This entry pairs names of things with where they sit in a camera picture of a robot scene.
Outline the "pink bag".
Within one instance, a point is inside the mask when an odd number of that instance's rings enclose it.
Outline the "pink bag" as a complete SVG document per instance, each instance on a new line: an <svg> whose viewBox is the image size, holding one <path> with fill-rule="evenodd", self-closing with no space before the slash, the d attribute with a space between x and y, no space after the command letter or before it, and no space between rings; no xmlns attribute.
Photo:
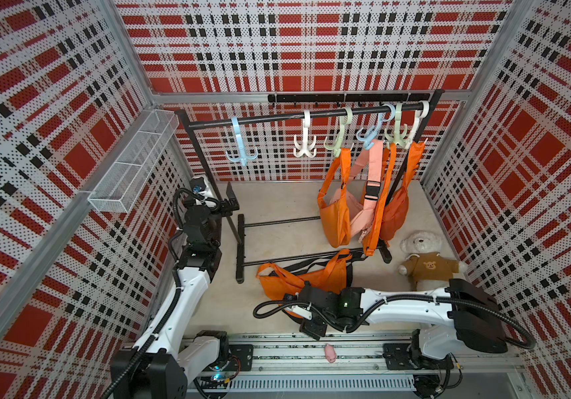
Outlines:
<svg viewBox="0 0 571 399"><path fill-rule="evenodd" d="M347 186L355 177L368 167L367 181L363 186L360 199L349 191L345 194L348 216L350 217L350 237L358 236L362 242L373 227L374 212L378 204L381 190L381 175L383 168L383 142L373 141L369 150L364 150L350 165Z"/></svg>

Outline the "orange bag with black trim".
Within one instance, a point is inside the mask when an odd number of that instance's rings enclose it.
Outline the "orange bag with black trim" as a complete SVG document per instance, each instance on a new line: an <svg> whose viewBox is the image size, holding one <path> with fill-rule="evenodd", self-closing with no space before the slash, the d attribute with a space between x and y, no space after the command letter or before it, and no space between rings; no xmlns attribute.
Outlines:
<svg viewBox="0 0 571 399"><path fill-rule="evenodd" d="M350 210L347 205L347 185L349 183L351 168L350 150L342 149L340 156L335 158L328 169L325 180L317 196L317 205L320 211L320 220L330 245L338 248L351 241ZM336 171L340 170L340 188L338 199L329 204L325 201L328 189L334 181Z"/></svg>

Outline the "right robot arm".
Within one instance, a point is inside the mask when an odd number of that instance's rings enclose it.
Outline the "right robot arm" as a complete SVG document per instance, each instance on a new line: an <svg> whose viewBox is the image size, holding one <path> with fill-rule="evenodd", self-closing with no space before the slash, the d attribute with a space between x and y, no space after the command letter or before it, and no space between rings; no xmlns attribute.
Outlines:
<svg viewBox="0 0 571 399"><path fill-rule="evenodd" d="M348 334L365 324L421 324L408 349L414 367L462 350L503 354L511 346L536 347L528 329L502 313L494 297L464 279L450 279L445 288L396 293L348 287L335 294L305 284L295 294L257 305L253 316L267 319L279 312L289 314L300 332L316 341L328 328Z"/></svg>

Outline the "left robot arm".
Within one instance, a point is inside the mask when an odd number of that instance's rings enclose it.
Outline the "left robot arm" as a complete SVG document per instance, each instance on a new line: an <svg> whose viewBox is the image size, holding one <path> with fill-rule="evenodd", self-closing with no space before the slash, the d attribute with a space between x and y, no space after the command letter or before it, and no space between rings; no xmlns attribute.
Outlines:
<svg viewBox="0 0 571 399"><path fill-rule="evenodd" d="M195 176L172 199L177 219L173 239L185 239L174 261L170 288L157 314L131 347L117 351L104 398L183 398L209 367L231 357L224 331L202 331L186 348L182 339L202 296L220 265L221 219L240 209L233 189L219 199L206 176Z"/></svg>

